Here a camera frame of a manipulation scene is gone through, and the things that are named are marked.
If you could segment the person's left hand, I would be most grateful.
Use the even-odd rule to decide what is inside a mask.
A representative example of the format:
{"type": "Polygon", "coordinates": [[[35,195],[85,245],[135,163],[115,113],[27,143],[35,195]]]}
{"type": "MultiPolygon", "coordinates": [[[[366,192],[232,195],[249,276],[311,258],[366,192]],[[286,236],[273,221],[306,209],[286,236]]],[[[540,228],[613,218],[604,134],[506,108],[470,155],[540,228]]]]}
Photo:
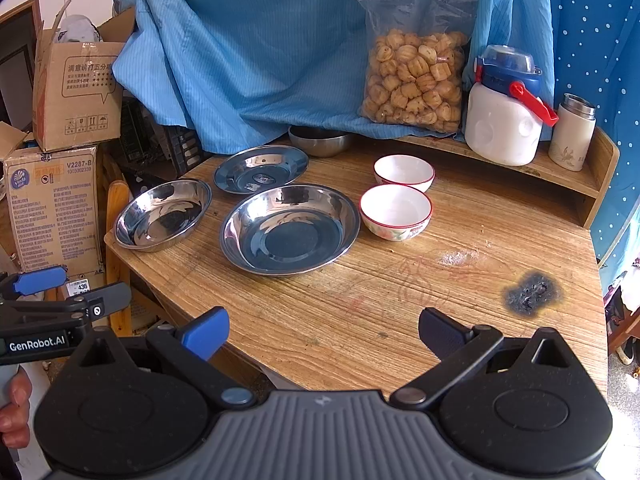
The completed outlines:
{"type": "Polygon", "coordinates": [[[29,410],[32,382],[20,367],[9,385],[10,402],[0,411],[0,430],[7,448],[26,448],[30,440],[29,410]]]}

